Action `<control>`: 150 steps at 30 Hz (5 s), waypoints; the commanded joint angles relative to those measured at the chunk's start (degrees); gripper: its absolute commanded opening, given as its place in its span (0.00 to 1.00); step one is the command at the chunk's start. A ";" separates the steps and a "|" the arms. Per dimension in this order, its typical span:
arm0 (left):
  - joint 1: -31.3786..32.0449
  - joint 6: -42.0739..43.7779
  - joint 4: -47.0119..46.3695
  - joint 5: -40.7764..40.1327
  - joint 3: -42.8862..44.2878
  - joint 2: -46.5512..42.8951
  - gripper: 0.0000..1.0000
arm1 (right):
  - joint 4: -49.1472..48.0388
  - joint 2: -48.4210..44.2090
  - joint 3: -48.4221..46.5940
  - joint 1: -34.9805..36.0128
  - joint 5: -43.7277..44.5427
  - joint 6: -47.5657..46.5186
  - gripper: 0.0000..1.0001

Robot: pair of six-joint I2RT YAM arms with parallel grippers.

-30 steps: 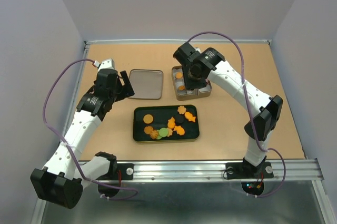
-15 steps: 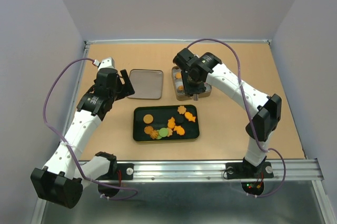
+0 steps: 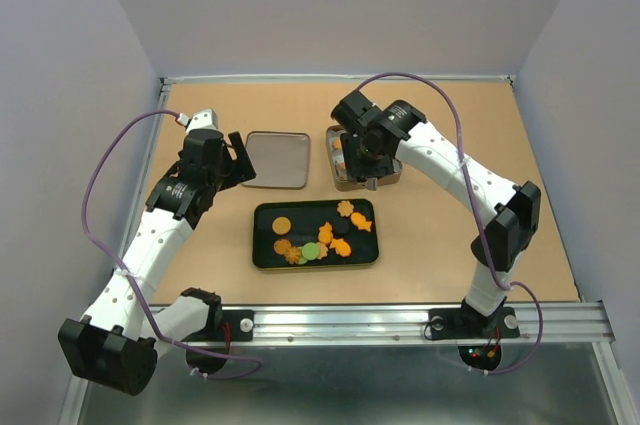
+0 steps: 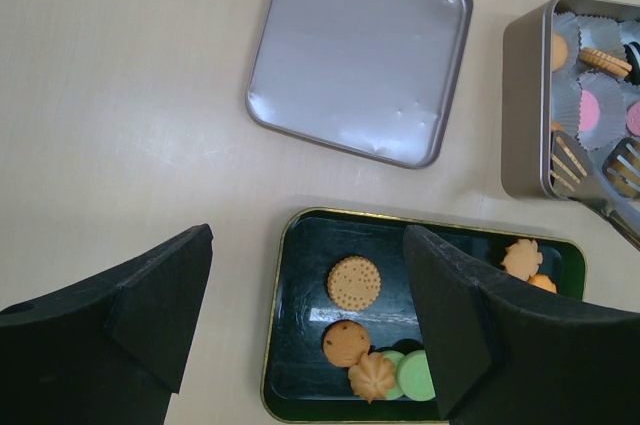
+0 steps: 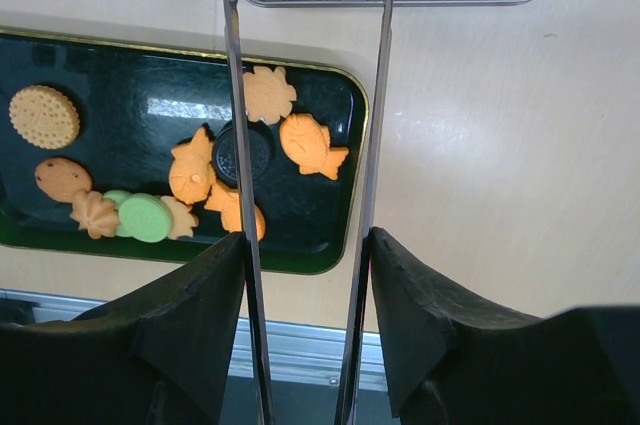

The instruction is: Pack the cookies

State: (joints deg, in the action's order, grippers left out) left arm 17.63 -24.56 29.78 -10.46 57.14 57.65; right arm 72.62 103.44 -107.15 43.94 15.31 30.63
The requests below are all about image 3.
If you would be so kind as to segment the grey tin lid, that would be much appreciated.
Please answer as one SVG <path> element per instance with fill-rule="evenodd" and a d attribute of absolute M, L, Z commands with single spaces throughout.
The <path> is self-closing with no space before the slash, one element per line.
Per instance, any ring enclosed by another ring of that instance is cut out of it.
<path fill-rule="evenodd" d="M 252 131 L 246 150 L 256 177 L 243 186 L 263 189 L 302 189 L 308 181 L 310 137 L 305 133 Z"/>

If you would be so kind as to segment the dotted round biscuit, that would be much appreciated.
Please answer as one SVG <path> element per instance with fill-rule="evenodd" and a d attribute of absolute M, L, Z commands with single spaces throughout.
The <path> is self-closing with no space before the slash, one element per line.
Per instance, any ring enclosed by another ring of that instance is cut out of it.
<path fill-rule="evenodd" d="M 292 224 L 287 217 L 277 217 L 272 222 L 272 230 L 277 235 L 286 235 L 290 232 Z"/>

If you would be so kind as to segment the metal tongs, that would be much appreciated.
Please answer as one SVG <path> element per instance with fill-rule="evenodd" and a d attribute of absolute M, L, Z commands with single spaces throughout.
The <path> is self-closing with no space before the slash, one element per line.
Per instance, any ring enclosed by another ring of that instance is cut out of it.
<path fill-rule="evenodd" d="M 365 182 L 365 188 L 370 191 L 375 191 L 378 188 L 378 179 L 370 178 Z"/>

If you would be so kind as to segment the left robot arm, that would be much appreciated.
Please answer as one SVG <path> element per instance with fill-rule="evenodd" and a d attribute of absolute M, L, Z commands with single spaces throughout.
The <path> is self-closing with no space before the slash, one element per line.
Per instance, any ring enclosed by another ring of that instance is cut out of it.
<path fill-rule="evenodd" d="M 152 378 L 159 358 L 174 347 L 189 349 L 185 338 L 225 343 L 231 329 L 214 292 L 189 288 L 158 314 L 153 297 L 170 262 L 186 242 L 215 196 L 255 178 L 241 135 L 213 126 L 187 132 L 177 161 L 152 189 L 138 230 L 94 303 L 79 320 L 67 319 L 58 341 L 73 375 L 131 396 Z"/>

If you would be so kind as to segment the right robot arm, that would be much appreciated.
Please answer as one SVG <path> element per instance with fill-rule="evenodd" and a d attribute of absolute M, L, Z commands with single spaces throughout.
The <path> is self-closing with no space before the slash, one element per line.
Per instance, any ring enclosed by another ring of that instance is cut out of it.
<path fill-rule="evenodd" d="M 363 94 L 342 99 L 331 113 L 341 137 L 350 180 L 372 186 L 396 164 L 421 172 L 465 206 L 478 235 L 471 243 L 476 259 L 472 282 L 451 318 L 441 317 L 441 338 L 465 330 L 482 335 L 498 322 L 520 255 L 539 225 L 541 190 L 531 181 L 518 185 L 475 161 L 446 139 L 426 116 L 404 100 L 380 109 Z"/>

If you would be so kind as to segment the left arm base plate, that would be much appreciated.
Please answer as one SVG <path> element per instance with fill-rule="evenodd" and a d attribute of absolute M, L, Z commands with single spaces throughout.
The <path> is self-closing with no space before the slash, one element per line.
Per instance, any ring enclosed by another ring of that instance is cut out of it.
<path fill-rule="evenodd" d="M 227 340 L 226 333 L 230 334 L 232 343 L 245 343 L 253 340 L 255 324 L 255 312 L 252 309 L 227 309 L 223 310 L 222 319 L 215 327 L 206 326 L 204 329 L 190 334 L 187 342 L 218 342 Z"/>

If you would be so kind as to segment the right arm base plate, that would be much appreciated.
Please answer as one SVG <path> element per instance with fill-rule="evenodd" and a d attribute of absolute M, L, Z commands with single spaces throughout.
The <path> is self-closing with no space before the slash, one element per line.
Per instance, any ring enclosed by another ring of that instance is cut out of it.
<path fill-rule="evenodd" d="M 520 336 L 518 325 L 508 326 L 506 318 L 515 316 L 512 307 L 501 307 L 489 317 L 462 306 L 435 308 L 428 312 L 428 330 L 431 340 L 472 340 L 496 337 L 513 339 Z"/>

